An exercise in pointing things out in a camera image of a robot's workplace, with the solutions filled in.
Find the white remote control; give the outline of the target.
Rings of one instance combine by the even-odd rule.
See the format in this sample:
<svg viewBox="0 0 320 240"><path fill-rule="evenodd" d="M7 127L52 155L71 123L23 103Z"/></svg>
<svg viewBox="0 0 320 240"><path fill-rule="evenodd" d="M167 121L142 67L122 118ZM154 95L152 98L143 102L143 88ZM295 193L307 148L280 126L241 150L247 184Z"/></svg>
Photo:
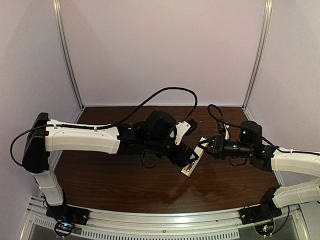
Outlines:
<svg viewBox="0 0 320 240"><path fill-rule="evenodd" d="M197 167L200 159L202 158L204 152L205 152L205 148L208 146L209 142L207 141L207 139L205 137L202 137L200 139L201 144L200 146L196 146L194 149L194 152L196 153L196 155L198 156L197 160L193 160L191 163L189 163L187 166L183 167L181 169L181 173L184 174L187 177L190 177L191 174L193 173L193 171L195 170L195 168Z"/></svg>

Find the orange AA battery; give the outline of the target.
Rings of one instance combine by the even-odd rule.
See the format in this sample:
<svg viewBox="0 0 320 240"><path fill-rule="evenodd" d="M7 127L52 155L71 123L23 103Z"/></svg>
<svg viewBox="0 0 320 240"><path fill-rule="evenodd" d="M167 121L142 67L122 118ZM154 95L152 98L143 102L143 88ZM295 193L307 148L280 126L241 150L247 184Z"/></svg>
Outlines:
<svg viewBox="0 0 320 240"><path fill-rule="evenodd" d="M192 169L193 169L193 165L195 164L195 162L191 162L189 163L186 167L183 168L183 170L187 173L189 173Z"/></svg>

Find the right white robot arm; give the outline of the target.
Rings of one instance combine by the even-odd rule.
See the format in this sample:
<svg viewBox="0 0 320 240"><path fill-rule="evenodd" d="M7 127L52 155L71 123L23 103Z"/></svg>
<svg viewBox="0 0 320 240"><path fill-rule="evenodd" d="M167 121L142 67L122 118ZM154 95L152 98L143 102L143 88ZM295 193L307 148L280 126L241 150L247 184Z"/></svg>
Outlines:
<svg viewBox="0 0 320 240"><path fill-rule="evenodd" d="M265 172L293 172L314 176L314 180L292 186L270 188L260 200L259 211L271 217L283 207L320 199L320 154L280 148L271 143L263 144L262 127L254 121L239 125L239 140L226 139L223 134L215 135L198 143L205 153L216 159L244 158Z"/></svg>

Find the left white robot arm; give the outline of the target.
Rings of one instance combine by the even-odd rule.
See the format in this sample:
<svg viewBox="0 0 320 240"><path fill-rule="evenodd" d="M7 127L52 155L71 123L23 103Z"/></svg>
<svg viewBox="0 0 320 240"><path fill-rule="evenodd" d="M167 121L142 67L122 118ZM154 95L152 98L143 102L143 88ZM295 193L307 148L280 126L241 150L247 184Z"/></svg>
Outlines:
<svg viewBox="0 0 320 240"><path fill-rule="evenodd" d="M160 110L134 124L120 121L108 125L70 124L50 119L48 113L42 112L32 128L24 132L27 138L19 166L33 175L52 217L73 220L77 212L67 205L65 192L50 167L51 152L89 151L142 157L154 154L183 168L200 157L182 141L196 127L193 119L177 122Z"/></svg>

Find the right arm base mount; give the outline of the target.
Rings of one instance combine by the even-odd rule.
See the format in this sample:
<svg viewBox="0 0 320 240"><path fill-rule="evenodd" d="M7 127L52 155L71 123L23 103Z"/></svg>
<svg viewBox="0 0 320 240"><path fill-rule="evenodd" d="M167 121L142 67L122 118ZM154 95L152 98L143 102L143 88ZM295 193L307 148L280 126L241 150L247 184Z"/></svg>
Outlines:
<svg viewBox="0 0 320 240"><path fill-rule="evenodd" d="M275 229L275 217L282 215L282 210L268 206L267 204L259 204L256 206L245 206L239 211L242 225L253 224L255 232L262 237L271 236Z"/></svg>

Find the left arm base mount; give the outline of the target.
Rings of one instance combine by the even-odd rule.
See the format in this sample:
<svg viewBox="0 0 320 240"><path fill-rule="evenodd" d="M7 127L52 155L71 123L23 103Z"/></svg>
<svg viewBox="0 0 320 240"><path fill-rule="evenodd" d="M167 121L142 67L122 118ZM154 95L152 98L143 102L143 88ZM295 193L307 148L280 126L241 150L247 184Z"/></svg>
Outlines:
<svg viewBox="0 0 320 240"><path fill-rule="evenodd" d="M46 208L46 216L55 220L53 227L55 234L63 239L73 233L76 225L85 226L90 214L88 209L69 205L48 205Z"/></svg>

